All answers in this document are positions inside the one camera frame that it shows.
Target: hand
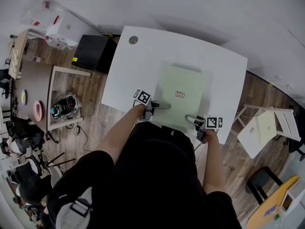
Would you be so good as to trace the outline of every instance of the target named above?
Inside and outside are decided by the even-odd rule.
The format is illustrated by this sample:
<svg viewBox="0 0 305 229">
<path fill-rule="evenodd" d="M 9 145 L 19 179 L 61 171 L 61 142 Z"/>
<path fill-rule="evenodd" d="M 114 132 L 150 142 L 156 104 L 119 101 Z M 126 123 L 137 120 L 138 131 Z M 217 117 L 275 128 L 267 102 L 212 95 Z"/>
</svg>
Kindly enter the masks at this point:
<svg viewBox="0 0 305 229">
<path fill-rule="evenodd" d="M 215 130 L 213 130 L 213 129 L 206 129 L 204 132 L 206 134 L 206 140 L 208 142 L 210 142 L 212 140 L 218 140 L 217 133 L 215 132 Z"/>
<path fill-rule="evenodd" d="M 216 132 L 213 129 L 206 129 L 205 131 L 206 136 L 215 136 Z"/>
<path fill-rule="evenodd" d="M 139 104 L 132 108 L 132 110 L 135 110 L 138 114 L 138 117 L 142 116 L 143 112 L 146 110 L 145 105 Z"/>
</svg>

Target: white frame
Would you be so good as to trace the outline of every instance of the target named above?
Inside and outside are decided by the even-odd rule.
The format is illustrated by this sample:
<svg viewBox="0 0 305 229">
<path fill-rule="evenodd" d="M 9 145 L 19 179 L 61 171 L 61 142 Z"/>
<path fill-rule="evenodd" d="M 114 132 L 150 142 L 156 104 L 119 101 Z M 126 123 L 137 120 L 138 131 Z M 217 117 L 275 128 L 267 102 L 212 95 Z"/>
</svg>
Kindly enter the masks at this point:
<svg viewBox="0 0 305 229">
<path fill-rule="evenodd" d="M 70 74 L 79 74 L 84 76 L 91 76 L 91 73 L 84 72 L 84 71 L 77 71 L 69 68 L 63 68 L 59 66 L 54 66 L 52 70 L 52 76 L 51 76 L 51 82 L 49 87 L 49 99 L 48 99 L 48 124 L 47 124 L 47 131 L 51 131 L 66 125 L 71 125 L 76 122 L 83 121 L 83 117 L 77 117 L 71 120 L 66 120 L 58 123 L 51 124 L 51 96 L 52 96 L 52 89 L 53 89 L 53 83 L 54 83 L 54 77 L 56 72 L 64 72 L 64 73 L 70 73 Z"/>
</svg>

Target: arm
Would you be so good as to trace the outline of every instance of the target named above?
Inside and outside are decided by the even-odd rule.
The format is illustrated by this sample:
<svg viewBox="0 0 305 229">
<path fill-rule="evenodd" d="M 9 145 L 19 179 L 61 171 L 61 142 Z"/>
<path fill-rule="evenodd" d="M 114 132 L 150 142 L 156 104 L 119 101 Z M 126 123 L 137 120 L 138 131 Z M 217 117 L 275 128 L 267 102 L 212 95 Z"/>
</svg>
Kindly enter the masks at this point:
<svg viewBox="0 0 305 229">
<path fill-rule="evenodd" d="M 20 155 L 19 155 L 19 154 L 15 154 L 15 153 L 12 152 L 11 150 L 10 150 L 10 155 L 11 155 L 11 156 L 14 156 L 14 157 L 16 157 L 16 158 L 20 158 Z"/>
<path fill-rule="evenodd" d="M 9 137 L 9 139 L 6 141 L 9 150 L 10 150 L 10 146 L 11 146 L 12 142 L 13 142 L 13 138 L 12 137 Z"/>
<path fill-rule="evenodd" d="M 113 159 L 114 164 L 117 162 L 121 151 L 127 142 L 135 121 L 142 115 L 144 110 L 145 106 L 142 104 L 129 110 L 127 114 L 110 129 L 97 148 L 97 150 L 108 153 Z"/>
<path fill-rule="evenodd" d="M 225 192 L 225 172 L 220 152 L 219 141 L 214 130 L 206 130 L 208 154 L 205 165 L 203 189 L 207 194 Z"/>
</svg>

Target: buckle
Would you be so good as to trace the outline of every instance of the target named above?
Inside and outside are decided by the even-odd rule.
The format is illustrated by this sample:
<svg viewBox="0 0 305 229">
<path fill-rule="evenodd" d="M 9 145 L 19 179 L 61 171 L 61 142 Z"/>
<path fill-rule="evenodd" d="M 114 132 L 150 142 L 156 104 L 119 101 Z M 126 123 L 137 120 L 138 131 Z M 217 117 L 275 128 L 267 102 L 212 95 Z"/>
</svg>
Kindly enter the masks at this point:
<svg viewBox="0 0 305 229">
<path fill-rule="evenodd" d="M 84 213 L 83 213 L 83 211 L 79 211 L 79 210 L 77 210 L 77 208 L 74 208 L 74 207 L 73 207 L 74 205 L 77 206 L 78 208 L 80 208 L 81 210 L 83 210 Z M 77 213 L 78 215 L 84 217 L 84 218 L 87 217 L 87 215 L 88 215 L 88 213 L 89 213 L 89 211 L 90 211 L 90 207 L 88 206 L 88 204 L 85 204 L 82 200 L 80 200 L 80 198 L 77 198 L 77 199 L 71 204 L 70 209 L 71 209 L 72 211 L 74 211 L 75 213 Z"/>
</svg>

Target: black shirt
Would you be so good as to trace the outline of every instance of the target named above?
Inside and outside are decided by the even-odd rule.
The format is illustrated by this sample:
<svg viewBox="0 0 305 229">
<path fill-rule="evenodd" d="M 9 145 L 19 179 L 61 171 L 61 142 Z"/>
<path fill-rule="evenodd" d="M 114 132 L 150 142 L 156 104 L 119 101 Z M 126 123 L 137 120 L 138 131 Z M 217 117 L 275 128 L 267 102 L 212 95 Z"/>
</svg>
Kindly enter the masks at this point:
<svg viewBox="0 0 305 229">
<path fill-rule="evenodd" d="M 164 138 L 130 138 L 115 166 L 103 151 L 82 157 L 48 196 L 52 221 L 64 204 L 73 202 L 88 187 L 92 187 L 93 208 L 88 228 L 184 223 L 241 228 L 230 196 L 223 192 L 207 195 L 194 161 Z"/>
</svg>

